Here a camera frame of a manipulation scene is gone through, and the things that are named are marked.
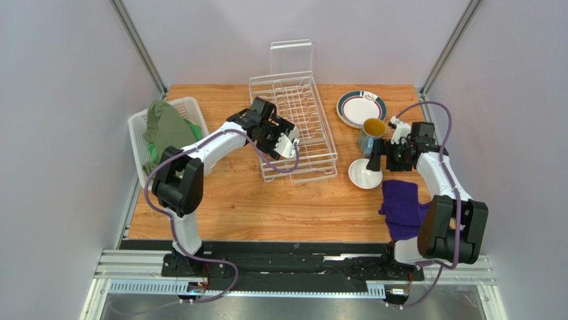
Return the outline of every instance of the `white bowl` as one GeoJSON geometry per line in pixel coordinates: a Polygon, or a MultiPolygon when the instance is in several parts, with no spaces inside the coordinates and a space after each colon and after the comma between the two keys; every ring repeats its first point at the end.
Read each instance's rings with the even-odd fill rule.
{"type": "Polygon", "coordinates": [[[382,171],[367,170],[368,159],[357,159],[349,166],[349,178],[362,189],[376,188],[383,181],[382,171]]]}

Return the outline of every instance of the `gray floor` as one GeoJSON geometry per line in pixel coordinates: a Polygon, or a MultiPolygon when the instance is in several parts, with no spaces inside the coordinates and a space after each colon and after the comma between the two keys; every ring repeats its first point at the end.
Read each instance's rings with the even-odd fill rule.
{"type": "MultiPolygon", "coordinates": [[[[420,298],[426,287],[414,285],[412,300],[420,298]]],[[[168,295],[111,295],[116,310],[142,311],[175,301],[168,295]]],[[[439,285],[422,305],[398,311],[386,308],[382,301],[368,299],[224,297],[203,305],[174,305],[154,313],[125,317],[110,310],[102,319],[485,319],[476,286],[439,285]]]]}

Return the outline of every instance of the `metal frame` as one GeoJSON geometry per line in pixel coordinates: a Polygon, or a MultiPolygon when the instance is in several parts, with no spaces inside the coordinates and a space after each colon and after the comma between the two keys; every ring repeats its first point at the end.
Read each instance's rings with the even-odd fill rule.
{"type": "Polygon", "coordinates": [[[128,238],[128,231],[130,230],[130,224],[132,222],[132,218],[134,218],[134,210],[136,209],[136,204],[138,203],[138,196],[140,195],[140,183],[138,182],[138,177],[134,179],[132,182],[132,188],[130,189],[130,194],[128,196],[128,204],[126,206],[126,210],[124,212],[124,220],[123,224],[120,228],[120,236],[117,237],[117,241],[115,243],[115,248],[118,249],[122,240],[128,238]]]}
{"type": "Polygon", "coordinates": [[[457,44],[465,34],[470,22],[472,22],[482,2],[483,0],[470,0],[470,2],[467,4],[467,7],[461,15],[461,18],[459,18],[457,25],[452,31],[450,38],[446,42],[444,49],[442,49],[438,60],[436,60],[436,63],[434,63],[434,67],[432,67],[430,74],[428,74],[428,78],[426,78],[424,85],[420,89],[420,93],[422,93],[423,95],[428,96],[428,94],[432,90],[432,87],[438,79],[438,76],[440,76],[440,73],[444,69],[445,64],[448,62],[457,44]]]}
{"type": "Polygon", "coordinates": [[[120,22],[122,23],[126,34],[128,34],[128,37],[132,41],[134,49],[138,53],[142,64],[144,64],[144,68],[146,68],[146,71],[148,71],[150,79],[152,80],[152,82],[154,82],[154,86],[156,86],[156,89],[158,89],[161,94],[161,98],[163,99],[166,96],[168,89],[162,81],[162,78],[160,77],[160,74],[158,73],[158,69],[154,65],[154,62],[152,62],[152,58],[150,58],[150,54],[148,53],[148,50],[146,50],[146,46],[144,46],[144,42],[142,42],[142,39],[140,38],[140,35],[138,34],[136,27],[134,26],[134,22],[132,21],[132,18],[130,18],[130,14],[128,14],[128,10],[126,9],[126,6],[124,6],[124,2],[122,0],[109,1],[112,4],[120,22]]]}
{"type": "MultiPolygon", "coordinates": [[[[126,10],[122,0],[109,0],[117,16],[121,20],[128,36],[138,52],[150,78],[161,93],[162,100],[168,94],[164,82],[158,70],[152,62],[135,26],[126,10]]],[[[479,10],[483,0],[470,0],[464,10],[458,24],[454,28],[448,42],[444,46],[438,60],[434,64],[427,80],[422,88],[417,88],[417,95],[420,101],[427,100],[438,76],[441,74],[446,62],[454,52],[459,40],[467,30],[476,12],[479,10]]],[[[434,121],[429,106],[422,107],[422,112],[426,121],[434,121]]],[[[136,180],[130,194],[130,202],[125,210],[125,222],[122,234],[119,237],[116,248],[120,246],[121,240],[128,236],[130,221],[133,216],[134,208],[140,186],[136,180]]],[[[129,292],[140,294],[178,294],[180,288],[185,287],[188,281],[200,281],[201,278],[180,277],[166,278],[161,276],[163,256],[168,251],[131,251],[131,250],[104,250],[101,260],[91,283],[91,288],[87,296],[81,319],[99,319],[102,315],[105,301],[109,293],[129,292]]],[[[437,266],[424,268],[425,282],[431,283],[438,271],[437,266]]],[[[376,299],[384,294],[385,287],[390,285],[402,285],[405,281],[367,281],[368,293],[340,293],[341,297],[376,299]]],[[[505,310],[499,296],[499,291],[491,272],[491,267],[486,256],[480,256],[474,265],[458,265],[456,270],[444,270],[440,278],[439,285],[475,285],[477,286],[480,297],[482,298],[483,312],[487,319],[506,319],[505,310]]],[[[248,297],[336,297],[333,293],[283,293],[283,292],[257,292],[257,291],[234,291],[228,295],[248,296],[248,297]]]]}
{"type": "MultiPolygon", "coordinates": [[[[81,313],[81,319],[99,319],[108,294],[196,295],[196,293],[188,293],[185,288],[188,282],[202,281],[202,278],[161,276],[163,256],[167,253],[169,251],[104,250],[81,313]]],[[[438,269],[436,265],[424,268],[425,281],[423,284],[430,285],[438,269]]],[[[382,299],[386,289],[405,284],[406,281],[367,281],[368,292],[366,293],[232,291],[227,296],[382,299]]],[[[455,270],[444,270],[438,285],[474,285],[481,297],[486,318],[507,318],[489,260],[484,255],[479,256],[473,265],[458,265],[455,270]]],[[[206,295],[215,294],[218,294],[218,291],[211,291],[206,295]]]]}

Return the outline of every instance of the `plate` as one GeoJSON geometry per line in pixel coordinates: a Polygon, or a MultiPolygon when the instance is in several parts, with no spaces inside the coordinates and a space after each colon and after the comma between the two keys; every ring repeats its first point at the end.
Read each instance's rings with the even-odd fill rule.
{"type": "Polygon", "coordinates": [[[376,188],[383,182],[383,172],[367,170],[368,163],[368,159],[358,159],[349,166],[351,182],[362,189],[376,188]]]}
{"type": "Polygon", "coordinates": [[[337,114],[348,126],[360,129],[368,118],[385,120],[387,106],[374,93],[352,91],[344,94],[337,102],[337,114]]]}

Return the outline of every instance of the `green cloth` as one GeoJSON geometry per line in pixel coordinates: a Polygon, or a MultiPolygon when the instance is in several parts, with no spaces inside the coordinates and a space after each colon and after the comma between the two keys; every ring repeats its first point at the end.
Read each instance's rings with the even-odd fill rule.
{"type": "Polygon", "coordinates": [[[143,137],[149,144],[151,161],[143,164],[143,170],[150,174],[162,157],[166,148],[174,146],[178,149],[192,145],[201,140],[201,128],[182,118],[177,110],[163,101],[154,101],[148,108],[147,129],[143,137]]]}

